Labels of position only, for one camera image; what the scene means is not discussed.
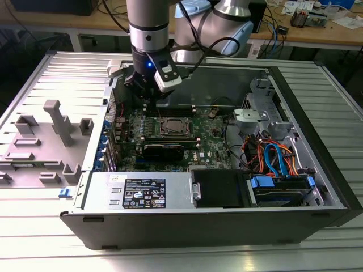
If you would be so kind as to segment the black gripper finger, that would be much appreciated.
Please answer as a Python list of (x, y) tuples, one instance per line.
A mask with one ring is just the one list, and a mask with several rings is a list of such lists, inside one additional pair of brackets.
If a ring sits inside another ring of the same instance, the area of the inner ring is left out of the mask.
[(124, 86), (131, 94), (132, 102), (135, 106), (143, 104), (155, 106), (154, 79), (139, 73), (133, 73), (125, 79)]

